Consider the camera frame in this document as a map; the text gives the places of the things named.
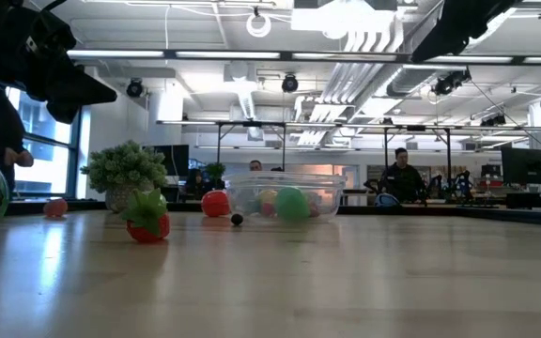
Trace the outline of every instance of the glass panel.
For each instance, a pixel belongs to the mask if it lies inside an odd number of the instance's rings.
[[[35,165],[16,166],[16,192],[66,192],[69,150],[31,140],[24,140],[24,147],[33,154]]]
[[[8,89],[8,99],[18,110],[26,132],[70,143],[71,125],[59,123],[47,111],[47,103],[32,100],[18,89]]]

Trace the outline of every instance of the ceiling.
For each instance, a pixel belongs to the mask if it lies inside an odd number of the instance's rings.
[[[50,0],[32,0],[42,8]],[[275,1],[278,9],[264,9],[264,13],[288,15],[293,0]],[[403,17],[405,36],[439,0],[417,0],[419,7]],[[114,3],[89,3],[80,0],[54,10],[70,24],[82,49],[229,49],[274,51],[343,51],[346,39],[325,38],[320,32],[292,31],[290,24],[271,20],[271,30],[264,38],[255,38],[246,30],[249,8],[218,8],[222,15],[217,21],[212,7],[177,8],[128,6]],[[541,54],[540,10],[518,9],[489,38],[469,53],[473,54]],[[191,97],[185,101],[188,115],[198,117],[227,112],[239,104],[238,96],[223,90],[225,61],[108,61],[95,65],[103,69],[174,69],[182,78]],[[332,77],[335,63],[254,62],[259,91],[253,94],[258,106],[293,107],[299,95],[320,93]],[[427,95],[431,83],[403,100],[397,108],[401,114],[396,122],[425,123],[438,119],[448,123],[469,121],[469,116],[491,107],[493,102],[504,103],[508,113],[519,123],[526,120],[527,104],[541,94],[539,67],[471,67],[475,84],[465,84],[454,95],[437,104]],[[118,86],[126,85],[128,77],[112,72]],[[283,77],[294,73],[299,82],[297,94],[284,94]],[[163,77],[144,78],[152,90],[164,88]]]

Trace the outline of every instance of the potted plant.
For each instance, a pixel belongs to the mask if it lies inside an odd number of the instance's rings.
[[[153,148],[141,148],[134,141],[91,153],[89,165],[81,173],[89,176],[89,186],[105,192],[105,203],[115,213],[129,205],[133,190],[149,192],[166,180],[164,155]]]
[[[223,189],[223,175],[226,167],[222,163],[210,163],[204,167],[204,172],[208,174],[210,181],[214,184],[217,190]]]
[[[127,221],[127,231],[133,239],[141,243],[151,243],[164,239],[170,233],[170,218],[166,200],[160,189],[152,192],[133,190],[129,196],[129,206],[122,212]]]

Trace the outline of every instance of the red strawberry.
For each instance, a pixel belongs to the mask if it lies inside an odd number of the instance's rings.
[[[151,243],[161,239],[164,239],[170,233],[170,217],[165,213],[158,219],[158,227],[160,228],[160,235],[156,236],[149,232],[145,227],[134,227],[133,221],[127,221],[127,231],[133,239],[140,243]]]

